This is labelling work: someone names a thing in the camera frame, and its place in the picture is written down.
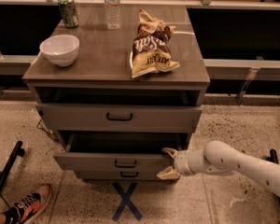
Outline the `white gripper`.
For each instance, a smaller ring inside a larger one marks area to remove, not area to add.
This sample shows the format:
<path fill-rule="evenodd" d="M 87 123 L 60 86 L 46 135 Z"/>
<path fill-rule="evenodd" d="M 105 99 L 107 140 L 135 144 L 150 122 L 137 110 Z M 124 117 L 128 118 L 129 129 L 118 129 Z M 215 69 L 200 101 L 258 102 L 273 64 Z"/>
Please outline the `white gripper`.
<path fill-rule="evenodd" d="M 189 166 L 188 150 L 177 151 L 174 148 L 164 147 L 162 151 L 174 159 L 174 167 L 168 166 L 163 171 L 158 172 L 156 174 L 157 178 L 161 180 L 177 180 L 180 178 L 180 175 L 195 175 Z"/>

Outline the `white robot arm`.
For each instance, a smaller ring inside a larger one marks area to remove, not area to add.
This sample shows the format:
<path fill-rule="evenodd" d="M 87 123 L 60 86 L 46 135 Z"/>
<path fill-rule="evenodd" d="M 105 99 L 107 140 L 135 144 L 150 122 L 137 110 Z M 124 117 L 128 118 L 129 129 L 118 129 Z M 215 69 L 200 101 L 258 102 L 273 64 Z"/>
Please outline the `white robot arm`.
<path fill-rule="evenodd" d="M 165 147 L 173 164 L 156 174 L 161 180 L 204 173 L 218 175 L 236 171 L 280 197 L 280 165 L 240 152 L 221 141 L 211 141 L 203 149 L 177 151 Z"/>

